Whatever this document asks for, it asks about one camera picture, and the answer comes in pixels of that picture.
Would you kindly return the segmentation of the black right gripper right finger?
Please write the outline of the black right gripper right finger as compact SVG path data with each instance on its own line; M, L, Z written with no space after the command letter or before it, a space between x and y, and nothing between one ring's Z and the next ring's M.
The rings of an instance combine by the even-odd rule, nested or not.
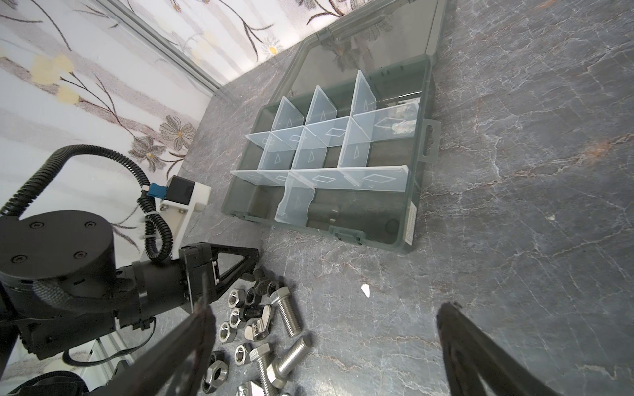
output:
M451 395L556 395L487 334L447 302L437 313L437 330Z

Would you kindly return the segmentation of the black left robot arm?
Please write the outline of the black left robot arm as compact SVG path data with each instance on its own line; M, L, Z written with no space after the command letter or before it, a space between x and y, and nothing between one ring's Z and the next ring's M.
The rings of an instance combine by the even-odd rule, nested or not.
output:
M209 243L172 258L168 224L154 213L148 223L150 258L117 267L112 226L97 214L4 216L2 323L39 358L68 356L116 327L148 328L162 313L218 300L259 260L254 248Z

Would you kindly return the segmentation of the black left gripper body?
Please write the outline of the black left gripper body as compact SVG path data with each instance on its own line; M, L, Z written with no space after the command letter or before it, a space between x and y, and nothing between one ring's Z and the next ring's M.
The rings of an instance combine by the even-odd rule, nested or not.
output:
M195 303L206 297L208 304L218 300L216 277L220 275L217 265L220 250L210 243L196 243L181 247L180 261L184 268L183 310L192 310Z

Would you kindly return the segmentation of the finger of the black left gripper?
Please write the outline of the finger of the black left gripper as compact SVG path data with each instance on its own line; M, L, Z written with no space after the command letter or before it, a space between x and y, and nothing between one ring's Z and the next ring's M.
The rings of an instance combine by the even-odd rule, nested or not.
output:
M220 255L240 257L240 259L230 269L221 272L218 263ZM210 299L219 300L239 279L252 281L258 261L259 250L256 248L211 244Z

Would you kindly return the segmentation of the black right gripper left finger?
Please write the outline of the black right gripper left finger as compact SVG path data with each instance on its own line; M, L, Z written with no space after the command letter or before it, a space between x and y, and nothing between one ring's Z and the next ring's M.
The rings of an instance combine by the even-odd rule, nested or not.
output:
M123 374L92 395L156 395L166 385L176 395L196 395L216 339L216 317L200 301L193 313Z

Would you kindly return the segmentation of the black hex bolt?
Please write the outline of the black hex bolt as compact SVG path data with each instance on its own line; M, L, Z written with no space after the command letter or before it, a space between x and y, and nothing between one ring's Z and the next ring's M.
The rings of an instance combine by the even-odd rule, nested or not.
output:
M273 293L284 287L285 284L280 280L261 279L254 284L254 291L257 296L271 297Z
M264 305L244 306L239 309L239 318L248 322L251 319L261 318L264 314Z

